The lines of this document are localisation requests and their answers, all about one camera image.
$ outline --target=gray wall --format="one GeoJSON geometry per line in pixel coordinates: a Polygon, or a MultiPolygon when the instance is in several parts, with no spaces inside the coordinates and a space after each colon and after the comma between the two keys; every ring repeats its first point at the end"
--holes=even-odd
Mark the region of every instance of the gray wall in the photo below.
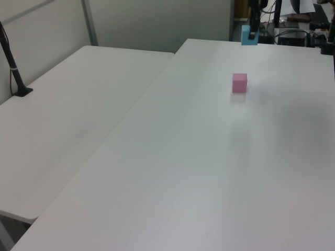
{"type": "MultiPolygon", "coordinates": [[[[80,0],[52,1],[4,28],[25,84],[30,84],[82,46],[90,45],[80,0]]],[[[0,49],[0,104],[9,97],[9,66],[0,49]]]]}
{"type": "Polygon", "coordinates": [[[86,0],[99,46],[175,53],[187,38],[229,40],[231,0],[86,0]]]}

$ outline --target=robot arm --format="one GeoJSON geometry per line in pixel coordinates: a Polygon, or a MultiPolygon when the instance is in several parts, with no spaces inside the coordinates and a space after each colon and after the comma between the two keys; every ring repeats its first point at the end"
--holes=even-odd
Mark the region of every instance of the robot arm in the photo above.
{"type": "Polygon", "coordinates": [[[250,33],[248,39],[255,39],[255,35],[261,23],[261,9],[268,4],[268,0],[248,0],[250,7],[250,33]]]}

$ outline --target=floor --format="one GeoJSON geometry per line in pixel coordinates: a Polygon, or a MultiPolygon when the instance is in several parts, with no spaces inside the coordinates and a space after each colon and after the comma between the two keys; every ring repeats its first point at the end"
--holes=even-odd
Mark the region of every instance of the floor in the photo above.
{"type": "Polygon", "coordinates": [[[0,251],[10,251],[30,225],[0,215],[0,251]]]}

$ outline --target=black stand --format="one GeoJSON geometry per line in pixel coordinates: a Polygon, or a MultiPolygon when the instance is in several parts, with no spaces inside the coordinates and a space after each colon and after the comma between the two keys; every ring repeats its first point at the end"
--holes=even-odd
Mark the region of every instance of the black stand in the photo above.
{"type": "Polygon", "coordinates": [[[13,58],[12,52],[10,51],[10,47],[9,47],[8,41],[6,39],[4,27],[2,26],[1,22],[0,22],[0,43],[1,43],[2,49],[5,52],[9,67],[10,67],[12,73],[13,73],[14,79],[15,79],[16,84],[17,84],[17,92],[14,93],[14,96],[24,97],[28,93],[32,92],[32,89],[26,87],[23,84],[23,81],[22,81],[22,78],[20,76],[19,70],[17,69],[15,60],[13,58]]]}
{"type": "Polygon", "coordinates": [[[334,51],[334,38],[335,38],[335,14],[333,20],[331,21],[329,28],[329,37],[327,39],[327,44],[325,47],[321,48],[321,54],[323,55],[333,55],[334,51]]]}
{"type": "Polygon", "coordinates": [[[299,28],[299,24],[296,22],[284,22],[282,24],[279,23],[281,10],[282,10],[282,0],[277,0],[273,18],[275,28],[299,28]]]}

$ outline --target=pink cube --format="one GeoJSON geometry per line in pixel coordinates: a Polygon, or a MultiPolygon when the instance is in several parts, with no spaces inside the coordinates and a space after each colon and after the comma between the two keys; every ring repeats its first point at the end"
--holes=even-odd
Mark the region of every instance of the pink cube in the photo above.
{"type": "Polygon", "coordinates": [[[234,73],[232,75],[232,92],[246,93],[248,77],[246,73],[234,73]]]}

